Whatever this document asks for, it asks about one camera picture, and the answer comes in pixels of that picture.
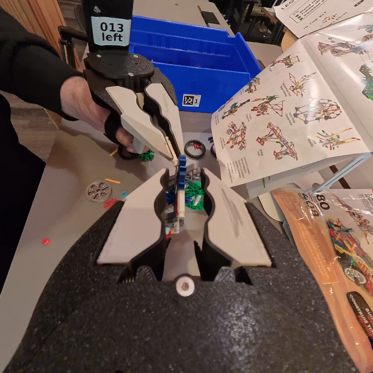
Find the wooden cabinet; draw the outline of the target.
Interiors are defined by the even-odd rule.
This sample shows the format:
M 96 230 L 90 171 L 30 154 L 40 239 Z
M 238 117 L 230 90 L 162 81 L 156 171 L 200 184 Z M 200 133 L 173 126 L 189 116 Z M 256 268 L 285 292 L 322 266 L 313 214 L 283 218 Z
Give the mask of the wooden cabinet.
M 60 54 L 59 26 L 66 26 L 57 0 L 1 0 L 1 7 L 29 32 L 46 39 Z

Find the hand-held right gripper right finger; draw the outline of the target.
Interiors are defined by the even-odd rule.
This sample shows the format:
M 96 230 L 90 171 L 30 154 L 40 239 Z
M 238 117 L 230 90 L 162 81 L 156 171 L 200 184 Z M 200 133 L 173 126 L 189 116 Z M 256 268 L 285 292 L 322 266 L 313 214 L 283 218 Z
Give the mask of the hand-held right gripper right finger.
M 248 202 L 207 168 L 200 175 L 208 215 L 202 247 L 195 242 L 201 280 L 214 281 L 221 268 L 231 269 L 240 278 L 243 267 L 272 267 Z

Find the grey pulley wheel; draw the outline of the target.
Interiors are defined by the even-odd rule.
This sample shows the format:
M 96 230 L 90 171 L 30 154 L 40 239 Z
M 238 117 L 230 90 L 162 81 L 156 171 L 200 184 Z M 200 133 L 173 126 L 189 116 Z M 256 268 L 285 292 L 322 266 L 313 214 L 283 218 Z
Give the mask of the grey pulley wheel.
M 85 196 L 92 202 L 104 202 L 110 198 L 112 187 L 106 181 L 95 181 L 90 183 L 85 191 Z

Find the black rubber tyre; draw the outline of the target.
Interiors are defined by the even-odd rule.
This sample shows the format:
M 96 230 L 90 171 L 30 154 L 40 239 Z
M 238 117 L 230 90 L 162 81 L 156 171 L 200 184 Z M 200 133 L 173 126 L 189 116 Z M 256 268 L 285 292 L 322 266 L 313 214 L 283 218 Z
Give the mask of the black rubber tyre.
M 194 145 L 193 145 L 194 142 L 200 143 L 201 148 L 195 150 Z M 184 152 L 185 152 L 185 155 L 188 156 L 190 159 L 200 160 L 206 154 L 206 147 L 201 141 L 199 141 L 197 139 L 191 139 L 185 144 Z
M 124 160 L 133 160 L 139 157 L 138 153 L 132 153 L 123 145 L 118 146 L 118 155 Z

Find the person's left forearm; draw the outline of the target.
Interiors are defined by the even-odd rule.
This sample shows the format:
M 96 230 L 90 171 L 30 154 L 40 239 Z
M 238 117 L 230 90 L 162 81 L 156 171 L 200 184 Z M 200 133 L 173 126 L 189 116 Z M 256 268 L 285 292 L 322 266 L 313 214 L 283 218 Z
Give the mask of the person's left forearm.
M 62 61 L 45 39 L 0 9 L 1 91 L 75 121 L 63 112 L 60 98 L 63 83 L 75 76 L 83 75 Z

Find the printed instruction sheet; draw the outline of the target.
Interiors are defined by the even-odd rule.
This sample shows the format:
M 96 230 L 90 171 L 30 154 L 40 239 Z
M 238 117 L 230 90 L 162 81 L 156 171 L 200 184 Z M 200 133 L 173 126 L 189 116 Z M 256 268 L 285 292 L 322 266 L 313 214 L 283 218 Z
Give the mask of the printed instruction sheet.
M 298 39 L 212 115 L 229 187 L 372 152 L 372 11 Z

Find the round tan board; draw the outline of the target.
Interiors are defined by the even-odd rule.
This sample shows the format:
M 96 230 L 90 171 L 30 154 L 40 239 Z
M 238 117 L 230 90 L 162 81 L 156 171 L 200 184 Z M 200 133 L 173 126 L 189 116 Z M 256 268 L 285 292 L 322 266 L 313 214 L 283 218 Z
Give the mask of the round tan board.
M 296 35 L 294 35 L 290 30 L 286 30 L 286 32 L 283 35 L 282 41 L 281 41 L 281 49 L 283 52 L 285 52 L 287 49 L 289 49 L 298 38 Z

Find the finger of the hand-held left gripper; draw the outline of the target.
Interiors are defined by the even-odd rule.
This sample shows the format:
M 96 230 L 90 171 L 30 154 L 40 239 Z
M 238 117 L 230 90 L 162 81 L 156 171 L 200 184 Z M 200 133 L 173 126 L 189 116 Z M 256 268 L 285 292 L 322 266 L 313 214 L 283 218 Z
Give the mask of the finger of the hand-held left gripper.
M 161 83 L 150 83 L 144 88 L 144 111 L 152 117 L 155 127 L 168 138 L 175 155 L 184 155 L 179 109 Z
M 134 149 L 142 153 L 144 148 L 148 147 L 166 159 L 172 160 L 165 137 L 155 127 L 151 116 L 140 108 L 137 94 L 120 86 L 109 86 L 105 89 L 121 112 L 122 127 L 133 135 Z

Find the grey metal stand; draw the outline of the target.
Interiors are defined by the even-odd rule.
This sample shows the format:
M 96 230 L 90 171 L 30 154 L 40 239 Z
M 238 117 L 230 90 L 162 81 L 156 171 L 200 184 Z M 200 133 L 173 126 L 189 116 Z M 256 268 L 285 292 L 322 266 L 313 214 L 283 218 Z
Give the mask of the grey metal stand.
M 321 192 L 326 189 L 372 189 L 372 153 L 341 156 L 315 164 L 316 173 L 306 177 L 301 189 Z

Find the blue plastic bin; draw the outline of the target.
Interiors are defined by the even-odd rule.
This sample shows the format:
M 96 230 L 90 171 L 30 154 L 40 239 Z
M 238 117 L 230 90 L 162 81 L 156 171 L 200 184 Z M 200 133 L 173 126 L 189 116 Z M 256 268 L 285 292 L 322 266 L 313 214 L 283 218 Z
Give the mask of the blue plastic bin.
M 214 113 L 262 71 L 240 33 L 142 16 L 132 17 L 129 50 L 171 81 L 182 111 Z

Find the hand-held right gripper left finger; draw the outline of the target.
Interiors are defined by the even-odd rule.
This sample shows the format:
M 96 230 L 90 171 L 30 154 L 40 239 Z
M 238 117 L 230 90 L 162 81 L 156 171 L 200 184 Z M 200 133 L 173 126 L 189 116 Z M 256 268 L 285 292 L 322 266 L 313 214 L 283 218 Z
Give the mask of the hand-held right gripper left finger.
M 162 212 L 168 186 L 169 170 L 162 168 L 125 198 L 98 265 L 124 264 L 133 274 L 140 266 L 148 266 L 162 280 L 167 249 Z

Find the white short rod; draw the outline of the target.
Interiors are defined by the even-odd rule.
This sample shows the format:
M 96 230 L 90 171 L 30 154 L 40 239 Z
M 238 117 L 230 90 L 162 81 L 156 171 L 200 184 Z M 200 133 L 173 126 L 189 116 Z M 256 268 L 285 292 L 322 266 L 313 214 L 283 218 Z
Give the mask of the white short rod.
M 170 152 L 172 154 L 172 163 L 174 164 L 175 167 L 177 167 L 179 165 L 179 160 L 178 160 L 178 157 L 176 156 L 176 153 L 174 151 L 174 148 L 169 140 L 169 138 L 166 136 L 165 137 L 165 140 L 169 146 L 169 149 L 170 149 Z

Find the printed white leaflet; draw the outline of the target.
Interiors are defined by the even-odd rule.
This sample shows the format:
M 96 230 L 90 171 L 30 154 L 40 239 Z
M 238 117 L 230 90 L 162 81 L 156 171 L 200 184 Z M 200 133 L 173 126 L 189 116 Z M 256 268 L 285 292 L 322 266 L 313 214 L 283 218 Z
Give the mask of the printed white leaflet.
M 264 193 L 270 192 L 273 189 L 271 187 L 271 176 L 248 182 L 245 184 L 245 186 L 249 199 L 254 199 Z

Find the colourful construction toy model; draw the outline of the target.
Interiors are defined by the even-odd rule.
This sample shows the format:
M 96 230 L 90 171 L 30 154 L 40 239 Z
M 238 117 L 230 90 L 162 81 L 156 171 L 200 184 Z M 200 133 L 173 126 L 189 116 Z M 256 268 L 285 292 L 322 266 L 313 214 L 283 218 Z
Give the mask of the colourful construction toy model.
M 169 178 L 165 192 L 166 207 L 172 211 L 165 216 L 166 239 L 178 234 L 184 225 L 185 209 L 204 211 L 204 191 L 201 184 L 201 170 L 191 164 L 186 165 L 186 156 L 179 156 L 175 175 Z

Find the person's left hand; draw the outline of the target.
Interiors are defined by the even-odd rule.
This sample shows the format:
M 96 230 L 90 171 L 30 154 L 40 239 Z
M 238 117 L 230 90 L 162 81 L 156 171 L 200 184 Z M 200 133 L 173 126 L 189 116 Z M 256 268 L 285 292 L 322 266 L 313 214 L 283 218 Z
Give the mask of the person's left hand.
M 111 111 L 94 102 L 83 77 L 74 76 L 65 80 L 60 89 L 60 100 L 63 113 L 105 132 L 105 122 Z

